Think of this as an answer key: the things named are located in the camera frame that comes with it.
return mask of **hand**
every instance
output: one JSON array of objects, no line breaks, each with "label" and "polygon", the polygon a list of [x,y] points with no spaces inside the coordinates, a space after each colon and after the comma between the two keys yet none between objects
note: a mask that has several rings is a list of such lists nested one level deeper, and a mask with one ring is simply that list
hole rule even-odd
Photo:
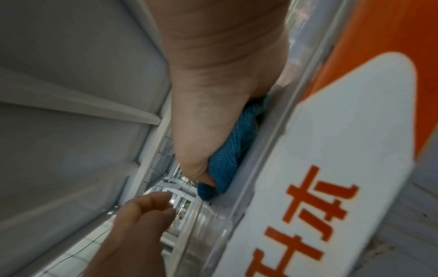
[{"label": "hand", "polygon": [[174,149],[184,175],[215,185],[207,164],[288,54],[289,0],[147,0],[170,65]]},{"label": "hand", "polygon": [[171,197],[151,193],[123,205],[84,277],[165,277],[160,238],[175,219]]}]

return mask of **towel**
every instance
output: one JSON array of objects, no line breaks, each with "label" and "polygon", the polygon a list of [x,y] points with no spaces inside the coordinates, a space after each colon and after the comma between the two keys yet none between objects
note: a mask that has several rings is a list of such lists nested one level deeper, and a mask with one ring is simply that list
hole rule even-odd
[{"label": "towel", "polygon": [[242,111],[226,142],[209,159],[208,169],[216,181],[216,188],[198,184],[198,195],[210,201],[219,193],[225,193],[237,173],[240,163],[256,139],[257,121],[266,112],[269,97],[250,102]]}]

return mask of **gray panel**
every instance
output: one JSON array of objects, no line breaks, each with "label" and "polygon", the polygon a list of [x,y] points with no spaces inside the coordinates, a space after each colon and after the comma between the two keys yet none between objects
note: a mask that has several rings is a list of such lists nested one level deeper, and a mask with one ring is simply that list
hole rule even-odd
[{"label": "gray panel", "polygon": [[[135,160],[150,125],[0,105],[0,201],[68,186]],[[19,270],[113,207],[114,180],[56,209],[0,231],[0,276]]]},{"label": "gray panel", "polygon": [[167,62],[118,0],[3,0],[0,65],[156,113]]}]

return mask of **human hand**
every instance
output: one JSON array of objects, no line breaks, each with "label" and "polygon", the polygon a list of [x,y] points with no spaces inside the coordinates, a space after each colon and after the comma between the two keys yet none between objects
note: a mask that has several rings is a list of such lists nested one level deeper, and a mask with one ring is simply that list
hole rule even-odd
[{"label": "human hand", "polygon": [[165,277],[160,238],[175,219],[171,197],[151,193],[123,205],[84,277]]},{"label": "human hand", "polygon": [[183,174],[215,185],[207,164],[288,54],[289,0],[147,0],[169,61],[174,149]]}]

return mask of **blue cloth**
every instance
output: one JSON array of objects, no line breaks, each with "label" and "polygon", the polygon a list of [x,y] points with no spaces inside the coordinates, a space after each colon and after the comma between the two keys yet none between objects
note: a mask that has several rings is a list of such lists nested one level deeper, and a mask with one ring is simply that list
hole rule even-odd
[{"label": "blue cloth", "polygon": [[249,103],[237,120],[227,141],[209,159],[209,173],[216,181],[216,188],[198,184],[198,195],[204,201],[219,193],[225,193],[237,173],[237,169],[257,135],[257,117],[264,114],[269,104],[268,97]]}]

